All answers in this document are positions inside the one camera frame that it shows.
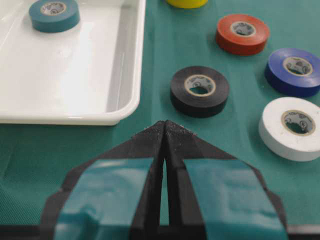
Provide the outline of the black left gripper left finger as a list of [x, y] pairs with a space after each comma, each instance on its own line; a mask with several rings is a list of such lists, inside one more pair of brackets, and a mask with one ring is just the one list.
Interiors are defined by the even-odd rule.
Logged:
[[160, 224], [165, 122], [69, 171], [46, 203], [42, 240], [154, 240]]

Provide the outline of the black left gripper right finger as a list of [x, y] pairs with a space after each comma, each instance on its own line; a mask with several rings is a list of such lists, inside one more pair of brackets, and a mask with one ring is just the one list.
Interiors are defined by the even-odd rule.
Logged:
[[260, 171], [167, 120], [169, 224], [181, 240], [285, 240], [286, 214]]

